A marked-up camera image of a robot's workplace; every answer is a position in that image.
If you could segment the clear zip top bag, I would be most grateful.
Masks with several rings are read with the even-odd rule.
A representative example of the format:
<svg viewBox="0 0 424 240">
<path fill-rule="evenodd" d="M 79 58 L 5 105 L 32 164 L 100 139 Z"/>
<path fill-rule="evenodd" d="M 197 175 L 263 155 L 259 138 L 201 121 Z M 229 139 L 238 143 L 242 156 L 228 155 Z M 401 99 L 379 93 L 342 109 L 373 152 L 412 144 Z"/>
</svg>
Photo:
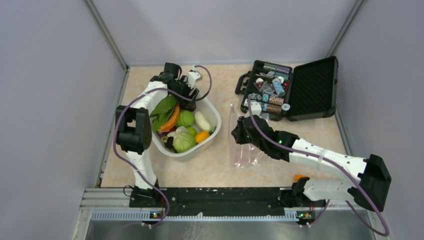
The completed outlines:
<svg viewBox="0 0 424 240">
<path fill-rule="evenodd" d="M 230 103 L 228 120 L 228 144 L 229 144 L 229 162 L 235 168 L 259 167 L 272 162 L 272 159 L 263 151 L 252 144 L 237 144 L 235 138 L 231 135 L 232 130 L 237 126 L 237 120 L 241 117 L 234 104 Z"/>
</svg>

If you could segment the white plastic basket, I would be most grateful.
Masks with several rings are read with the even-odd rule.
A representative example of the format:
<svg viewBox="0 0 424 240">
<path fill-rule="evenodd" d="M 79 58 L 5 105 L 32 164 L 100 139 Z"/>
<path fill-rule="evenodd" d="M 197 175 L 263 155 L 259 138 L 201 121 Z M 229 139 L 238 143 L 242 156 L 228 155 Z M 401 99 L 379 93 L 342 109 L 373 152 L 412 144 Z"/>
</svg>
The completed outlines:
<svg viewBox="0 0 424 240">
<path fill-rule="evenodd" d="M 211 125 L 211 132 L 209 137 L 202 140 L 200 143 L 197 143 L 194 147 L 184 151 L 182 153 L 172 152 L 166 148 L 165 144 L 160 140 L 160 135 L 158 133 L 153 133 L 152 144 L 164 155 L 173 158 L 179 162 L 187 162 L 195 158 L 202 151 L 207 149 L 215 140 L 218 132 L 221 130 L 222 119 L 221 115 L 212 102 L 206 97 L 205 99 L 199 101 L 196 104 L 196 112 L 201 112 L 207 122 Z"/>
</svg>

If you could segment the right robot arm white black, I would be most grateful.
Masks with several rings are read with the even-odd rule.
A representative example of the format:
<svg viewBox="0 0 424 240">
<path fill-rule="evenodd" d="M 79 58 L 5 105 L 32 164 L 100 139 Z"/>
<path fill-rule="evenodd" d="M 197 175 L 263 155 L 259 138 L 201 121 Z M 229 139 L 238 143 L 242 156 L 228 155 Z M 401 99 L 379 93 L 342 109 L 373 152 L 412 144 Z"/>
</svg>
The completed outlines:
<svg viewBox="0 0 424 240">
<path fill-rule="evenodd" d="M 322 192 L 309 179 L 293 192 L 299 206 L 323 199 L 353 200 L 364 209 L 382 212 L 385 209 L 392 177 L 382 157 L 371 154 L 367 158 L 354 157 L 312 144 L 294 133 L 274 130 L 258 115 L 238 118 L 230 132 L 240 145 L 251 144 L 275 160 L 315 168 L 345 181 L 342 192 L 336 186 L 333 192 Z"/>
</svg>

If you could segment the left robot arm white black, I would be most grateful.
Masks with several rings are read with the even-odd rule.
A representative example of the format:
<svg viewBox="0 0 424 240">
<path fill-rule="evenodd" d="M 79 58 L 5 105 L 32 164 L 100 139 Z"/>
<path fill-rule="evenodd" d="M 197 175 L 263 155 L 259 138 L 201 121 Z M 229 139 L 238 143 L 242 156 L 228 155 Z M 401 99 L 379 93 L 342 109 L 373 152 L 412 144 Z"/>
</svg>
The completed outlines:
<svg viewBox="0 0 424 240">
<path fill-rule="evenodd" d="M 149 207 L 160 202 L 162 195 L 149 156 L 153 135 L 163 134 L 165 146 L 174 149 L 173 131 L 195 121 L 192 112 L 199 94 L 195 83 L 201 79 L 196 69 L 183 75 L 181 66 L 167 62 L 136 99 L 116 108 L 113 148 L 120 147 L 125 152 L 124 161 L 134 170 L 134 200 L 141 199 Z"/>
</svg>

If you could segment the orange object behind right arm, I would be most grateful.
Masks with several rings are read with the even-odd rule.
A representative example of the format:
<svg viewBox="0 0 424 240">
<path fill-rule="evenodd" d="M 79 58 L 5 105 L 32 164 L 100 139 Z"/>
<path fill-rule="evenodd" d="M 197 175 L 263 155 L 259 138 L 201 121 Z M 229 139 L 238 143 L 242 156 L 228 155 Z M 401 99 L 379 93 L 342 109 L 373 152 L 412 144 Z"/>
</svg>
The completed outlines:
<svg viewBox="0 0 424 240">
<path fill-rule="evenodd" d="M 301 175 L 301 174 L 295 174 L 294 177 L 293 177 L 293 180 L 295 182 L 298 182 L 299 180 L 304 179 L 304 178 L 308 178 L 308 176 Z"/>
</svg>

